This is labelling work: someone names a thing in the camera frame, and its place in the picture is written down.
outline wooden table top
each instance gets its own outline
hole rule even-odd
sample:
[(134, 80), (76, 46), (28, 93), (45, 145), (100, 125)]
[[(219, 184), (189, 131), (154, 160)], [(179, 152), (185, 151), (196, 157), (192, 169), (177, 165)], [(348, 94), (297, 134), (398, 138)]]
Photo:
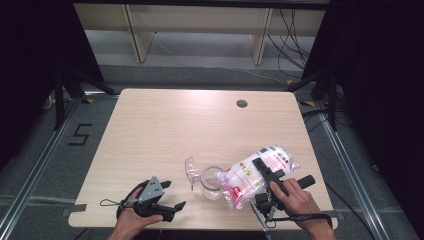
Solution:
[[(239, 100), (246, 101), (247, 106), (239, 107)], [(87, 204), (86, 211), (71, 213), (69, 224), (114, 227), (117, 207), (102, 207), (100, 201), (119, 202), (138, 183), (155, 175), (160, 181), (172, 181), (159, 204), (187, 204), (172, 222), (149, 228), (262, 230), (250, 205), (231, 210), (224, 198), (204, 198), (200, 185), (191, 191), (184, 161), (193, 156), (199, 169), (212, 164), (227, 169), (271, 145), (284, 147), (300, 165), (282, 179), (311, 174), (316, 184), (307, 190), (321, 210), (333, 210), (292, 93), (125, 89), (76, 201), (76, 205)], [(293, 222), (280, 222), (275, 229), (299, 228)]]

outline transparent container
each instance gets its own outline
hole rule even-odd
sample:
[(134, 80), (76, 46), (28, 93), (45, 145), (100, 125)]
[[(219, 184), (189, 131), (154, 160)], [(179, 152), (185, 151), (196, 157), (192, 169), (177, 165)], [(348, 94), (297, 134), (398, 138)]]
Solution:
[(192, 191), (195, 184), (201, 184), (202, 194), (205, 198), (209, 200), (218, 200), (222, 197), (220, 183), (216, 178), (218, 172), (224, 171), (221, 167), (211, 165), (206, 167), (200, 174), (194, 157), (192, 156), (185, 160), (185, 168), (187, 178), (191, 183)]

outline plastic bag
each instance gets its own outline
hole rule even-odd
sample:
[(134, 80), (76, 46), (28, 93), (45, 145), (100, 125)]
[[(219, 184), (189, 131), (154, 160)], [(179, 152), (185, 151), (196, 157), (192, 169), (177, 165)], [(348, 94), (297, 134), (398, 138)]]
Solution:
[(285, 175), (299, 168), (293, 157), (280, 146), (262, 148), (252, 156), (240, 161), (228, 170), (217, 173), (223, 194), (230, 207), (241, 209), (249, 198), (263, 191), (267, 186), (253, 160), (261, 158), (272, 172), (283, 170)]

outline person's left hand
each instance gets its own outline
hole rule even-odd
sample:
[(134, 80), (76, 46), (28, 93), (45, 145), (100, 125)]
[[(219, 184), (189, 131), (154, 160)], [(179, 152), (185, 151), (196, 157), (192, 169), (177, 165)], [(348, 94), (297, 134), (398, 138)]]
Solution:
[[(142, 187), (137, 189), (130, 198), (136, 198), (137, 194), (142, 190)], [(115, 228), (109, 239), (133, 239), (135, 236), (150, 224), (154, 224), (163, 220), (162, 215), (153, 215), (150, 217), (140, 217), (134, 212), (133, 203), (127, 203), (126, 208), (122, 210), (118, 217)]]

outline hand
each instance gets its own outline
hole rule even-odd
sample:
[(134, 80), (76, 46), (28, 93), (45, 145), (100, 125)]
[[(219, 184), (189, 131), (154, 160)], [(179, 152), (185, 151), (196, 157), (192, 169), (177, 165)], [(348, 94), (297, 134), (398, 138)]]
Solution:
[[(316, 204), (312, 194), (299, 186), (299, 183), (291, 178), (284, 181), (283, 186), (287, 189), (287, 196), (275, 182), (270, 183), (270, 188), (278, 200), (285, 206), (287, 215), (322, 213)], [(311, 239), (336, 239), (333, 229), (324, 219), (307, 220), (296, 224), (308, 232)]]
[[(136, 198), (137, 194), (142, 188), (137, 189), (131, 198)], [(150, 224), (154, 224), (163, 220), (162, 215), (153, 215), (150, 217), (140, 217), (134, 212), (133, 203), (127, 203), (127, 208), (122, 210), (119, 215), (118, 221), (116, 222), (115, 228), (112, 234), (109, 236), (109, 240), (127, 240), (133, 239), (135, 236)]]

